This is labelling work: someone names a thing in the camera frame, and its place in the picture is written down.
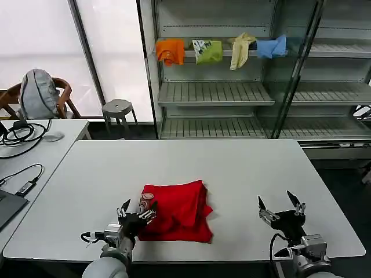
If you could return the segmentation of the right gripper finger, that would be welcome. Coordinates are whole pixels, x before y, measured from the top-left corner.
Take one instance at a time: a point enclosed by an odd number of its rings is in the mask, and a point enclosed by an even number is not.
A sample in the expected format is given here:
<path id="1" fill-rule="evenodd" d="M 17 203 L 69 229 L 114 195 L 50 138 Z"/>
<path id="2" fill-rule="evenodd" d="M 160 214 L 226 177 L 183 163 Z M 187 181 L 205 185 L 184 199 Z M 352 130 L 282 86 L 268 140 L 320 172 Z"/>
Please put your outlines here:
<path id="1" fill-rule="evenodd" d="M 290 201 L 292 202 L 293 206 L 295 207 L 295 215 L 305 215 L 305 208 L 306 204 L 304 202 L 300 202 L 298 197 L 292 194 L 290 191 L 286 191 Z"/>
<path id="2" fill-rule="evenodd" d="M 268 210 L 260 196 L 258 196 L 258 206 L 259 206 L 259 217 L 264 222 L 273 222 L 280 220 L 280 217 L 273 213 L 272 211 Z"/>

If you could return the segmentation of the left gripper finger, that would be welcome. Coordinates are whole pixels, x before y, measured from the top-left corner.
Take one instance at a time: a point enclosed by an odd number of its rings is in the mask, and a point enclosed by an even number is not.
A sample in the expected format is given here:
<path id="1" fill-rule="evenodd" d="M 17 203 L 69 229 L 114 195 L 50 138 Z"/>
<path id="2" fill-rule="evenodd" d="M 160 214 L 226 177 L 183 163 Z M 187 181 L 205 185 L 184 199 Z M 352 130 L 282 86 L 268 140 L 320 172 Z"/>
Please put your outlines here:
<path id="1" fill-rule="evenodd" d="M 131 200 L 128 199 L 127 201 L 125 201 L 121 207 L 118 207 L 117 208 L 117 215 L 118 215 L 118 218 L 124 218 L 126 217 L 126 211 L 130 205 L 130 202 Z"/>
<path id="2" fill-rule="evenodd" d="M 157 216 L 157 201 L 141 201 L 136 215 L 137 221 L 152 221 Z"/>

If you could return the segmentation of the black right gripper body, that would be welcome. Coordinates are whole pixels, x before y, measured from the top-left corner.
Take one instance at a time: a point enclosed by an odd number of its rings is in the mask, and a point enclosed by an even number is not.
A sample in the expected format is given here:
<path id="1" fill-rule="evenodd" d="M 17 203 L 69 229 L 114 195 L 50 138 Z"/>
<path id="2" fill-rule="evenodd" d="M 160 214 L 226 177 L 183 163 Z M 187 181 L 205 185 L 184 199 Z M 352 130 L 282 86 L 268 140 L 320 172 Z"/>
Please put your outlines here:
<path id="1" fill-rule="evenodd" d="M 281 231 L 289 245 L 299 245 L 301 238 L 306 235 L 303 229 L 306 216 L 300 213 L 296 215 L 295 210 L 281 211 L 276 215 L 278 218 L 271 221 L 272 229 Z"/>

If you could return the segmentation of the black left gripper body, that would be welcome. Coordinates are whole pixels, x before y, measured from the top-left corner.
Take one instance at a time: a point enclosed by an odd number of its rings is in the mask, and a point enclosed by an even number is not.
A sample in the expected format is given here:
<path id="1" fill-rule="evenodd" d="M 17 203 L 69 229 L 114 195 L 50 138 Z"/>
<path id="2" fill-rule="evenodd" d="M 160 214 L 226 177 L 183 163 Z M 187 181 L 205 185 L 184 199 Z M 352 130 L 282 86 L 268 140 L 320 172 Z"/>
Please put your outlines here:
<path id="1" fill-rule="evenodd" d="M 125 237 L 136 237 L 148 225 L 149 220 L 138 213 L 126 213 L 125 216 L 118 217 L 118 222 Z"/>

